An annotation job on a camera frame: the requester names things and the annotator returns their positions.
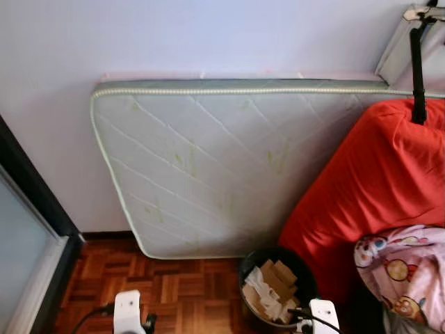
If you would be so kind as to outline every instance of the cartoon print fabric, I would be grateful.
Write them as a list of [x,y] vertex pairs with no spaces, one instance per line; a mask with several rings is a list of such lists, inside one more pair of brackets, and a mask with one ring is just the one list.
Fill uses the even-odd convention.
[[445,229],[416,225],[366,236],[354,259],[389,310],[445,333]]

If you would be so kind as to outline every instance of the quilted mattress surface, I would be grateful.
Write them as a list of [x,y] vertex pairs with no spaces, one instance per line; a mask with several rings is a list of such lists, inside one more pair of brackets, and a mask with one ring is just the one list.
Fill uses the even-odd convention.
[[141,250],[237,257],[274,244],[292,208],[381,83],[118,81],[91,98],[92,125]]

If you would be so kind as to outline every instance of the wall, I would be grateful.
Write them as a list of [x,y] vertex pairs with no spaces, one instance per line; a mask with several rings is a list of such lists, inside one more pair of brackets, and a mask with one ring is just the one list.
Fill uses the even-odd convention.
[[104,72],[372,77],[412,0],[3,0],[0,113],[82,231],[126,230],[92,135]]

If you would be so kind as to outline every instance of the red cushion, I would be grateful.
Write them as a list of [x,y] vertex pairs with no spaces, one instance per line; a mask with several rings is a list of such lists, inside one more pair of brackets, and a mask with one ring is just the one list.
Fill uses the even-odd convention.
[[445,100],[428,101],[424,126],[412,100],[370,107],[303,196],[280,244],[312,269],[321,296],[346,301],[359,276],[354,243],[366,234],[445,222]]

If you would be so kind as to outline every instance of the black trash bin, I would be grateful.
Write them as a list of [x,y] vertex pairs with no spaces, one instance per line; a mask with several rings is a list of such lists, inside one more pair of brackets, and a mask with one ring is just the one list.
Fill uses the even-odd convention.
[[297,323],[291,321],[289,325],[280,325],[261,318],[249,306],[242,292],[245,284],[244,280],[248,277],[249,273],[255,266],[261,267],[267,260],[272,260],[274,262],[280,260],[298,277],[296,283],[298,290],[295,293],[295,296],[300,300],[301,307],[303,308],[309,307],[311,299],[317,298],[317,284],[312,272],[303,260],[295,253],[282,247],[270,247],[255,250],[241,262],[238,281],[241,297],[243,299],[243,315],[250,327],[260,333],[290,333],[297,326]]

